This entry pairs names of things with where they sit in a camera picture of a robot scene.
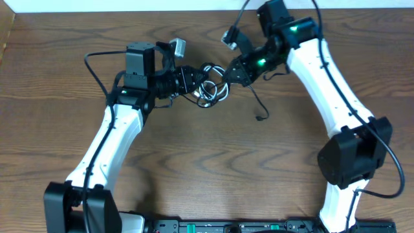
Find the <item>black joint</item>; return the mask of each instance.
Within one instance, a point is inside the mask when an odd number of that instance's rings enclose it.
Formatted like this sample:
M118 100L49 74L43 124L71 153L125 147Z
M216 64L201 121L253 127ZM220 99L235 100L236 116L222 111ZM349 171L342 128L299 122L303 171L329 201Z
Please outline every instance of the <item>black joint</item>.
M378 136L389 144L392 126L387 118L370 119L368 123ZM371 179L375 170L384 164L386 150L365 126L343 127L318 154L323 176L339 188L362 179Z
M72 206L79 206L82 189L70 183L50 183L43 196L47 232L79 232L85 222ZM92 232L121 232L122 220L112 194L102 185L88 189L87 204Z

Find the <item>black bracket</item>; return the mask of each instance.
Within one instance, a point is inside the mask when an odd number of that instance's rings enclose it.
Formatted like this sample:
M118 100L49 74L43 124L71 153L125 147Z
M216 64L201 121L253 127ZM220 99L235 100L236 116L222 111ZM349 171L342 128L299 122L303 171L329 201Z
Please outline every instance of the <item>black bracket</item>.
M45 217L47 232L84 232L83 213L72 208L80 205L82 189L73 187L71 182L51 182L45 191ZM109 190L96 185L88 190L88 215L92 232L121 232L122 220Z
M368 125L389 144L393 128L386 117L371 117ZM385 148L365 126L345 126L319 152L318 165L328 182L344 189L356 181L372 178L384 164L385 156Z
M147 89L148 76L155 72L154 45L149 42L133 42L125 55L126 74L124 85L133 89Z

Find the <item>green indicator light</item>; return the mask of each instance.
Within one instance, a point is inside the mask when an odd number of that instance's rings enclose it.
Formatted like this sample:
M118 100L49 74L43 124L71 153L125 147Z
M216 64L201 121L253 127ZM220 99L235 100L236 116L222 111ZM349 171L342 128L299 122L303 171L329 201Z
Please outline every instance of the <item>green indicator light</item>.
M290 27L290 30L293 31L293 32L296 32L298 30L298 26Z
M258 62L257 62L257 64L259 65L259 66L264 66L265 65L265 63L266 63L266 59L262 59L262 60L259 60Z
M279 225L271 225L270 229L271 230L279 230Z
M187 233L195 233L195 224L187 224Z

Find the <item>wooden table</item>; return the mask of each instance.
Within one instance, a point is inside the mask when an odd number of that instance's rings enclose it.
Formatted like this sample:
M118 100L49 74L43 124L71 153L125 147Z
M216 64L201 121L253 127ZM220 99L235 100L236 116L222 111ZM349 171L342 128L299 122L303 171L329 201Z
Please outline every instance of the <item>wooden table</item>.
M292 10L297 18L313 10ZM414 10L324 10L332 55L360 100L393 127L392 147L406 173L398 199L363 195L356 216L393 219L414 232ZM132 41L187 41L182 64L226 66L239 52L219 40L237 12L18 14L0 68L0 231L44 232L43 192L63 182L100 127L105 99L83 64L87 52L123 49ZM256 14L240 23L255 45ZM124 57L92 58L105 85ZM315 216L326 180L316 156L327 142L320 114L291 74L254 85L270 118L248 89L211 109L183 98L156 109L134 141L115 189L119 210L183 219L279 219ZM398 187L391 159L368 188Z

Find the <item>robotic arm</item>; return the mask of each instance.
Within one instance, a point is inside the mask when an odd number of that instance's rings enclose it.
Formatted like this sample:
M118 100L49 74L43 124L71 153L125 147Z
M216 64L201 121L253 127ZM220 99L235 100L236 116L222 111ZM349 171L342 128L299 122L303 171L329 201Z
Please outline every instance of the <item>robotic arm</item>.
M363 190L375 170L383 165L386 151L350 111L344 98L386 144L391 138L391 124L387 118L375 119L357 99L335 66L327 42L320 38L321 32L311 18L295 21L282 0L267 1L257 10L257 16L268 41L262 47L253 48L246 36L231 26L222 42L233 50L239 47L241 55L231 62L223 79L248 86L264 72L273 71L283 63L296 73L316 104L330 138L318 155L319 167L328 180L319 218L328 232L348 231L356 223L354 214L360 196L355 192ZM333 80L325 70L321 55Z
M127 46L126 71L116 76L112 91L107 95L105 116L90 148L64 184L50 183L46 189L48 232L121 232L122 229L122 232L141 233L144 230L142 216L118 213L113 189L132 141L155 107L155 98L173 99L192 93L208 79L207 72L189 66L175 67L174 58L184 56L185 45L184 40L177 38L169 43L135 42ZM155 71L156 50L163 55L161 71ZM122 77L124 86L119 87ZM82 199L84 190L87 191L86 203L86 199ZM84 213L72 210L81 203Z

